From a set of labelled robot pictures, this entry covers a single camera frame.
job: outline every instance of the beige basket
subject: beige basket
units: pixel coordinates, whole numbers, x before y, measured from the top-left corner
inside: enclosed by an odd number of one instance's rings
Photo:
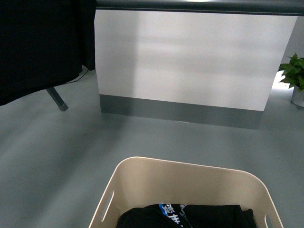
[[[115,169],[89,228],[115,228],[119,217],[151,204],[239,204],[251,208],[258,228],[282,222],[264,183],[238,170],[132,157]]]

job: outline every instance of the black cloth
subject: black cloth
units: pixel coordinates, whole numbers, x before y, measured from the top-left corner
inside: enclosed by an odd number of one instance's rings
[[[239,205],[202,206],[160,204],[133,208],[116,228],[256,228],[253,211]]]
[[[0,105],[95,69],[95,0],[0,2]]]

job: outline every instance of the gray floor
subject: gray floor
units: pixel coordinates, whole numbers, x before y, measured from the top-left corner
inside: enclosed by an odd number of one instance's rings
[[[248,171],[268,187],[285,228],[304,227],[304,109],[272,90],[258,129],[101,116],[94,72],[0,107],[0,227],[86,228],[124,158]]]

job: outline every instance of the potted plant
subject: potted plant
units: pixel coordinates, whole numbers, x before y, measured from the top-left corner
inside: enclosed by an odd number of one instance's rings
[[[280,82],[289,83],[289,88],[294,87],[291,102],[304,107],[304,58],[299,58],[296,53],[289,58],[289,63],[282,63],[279,67],[285,76]]]

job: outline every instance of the black t-shirt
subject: black t-shirt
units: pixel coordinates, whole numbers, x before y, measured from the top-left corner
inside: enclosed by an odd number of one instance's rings
[[[256,228],[253,211],[239,205],[202,206],[159,204],[133,208],[116,228]]]

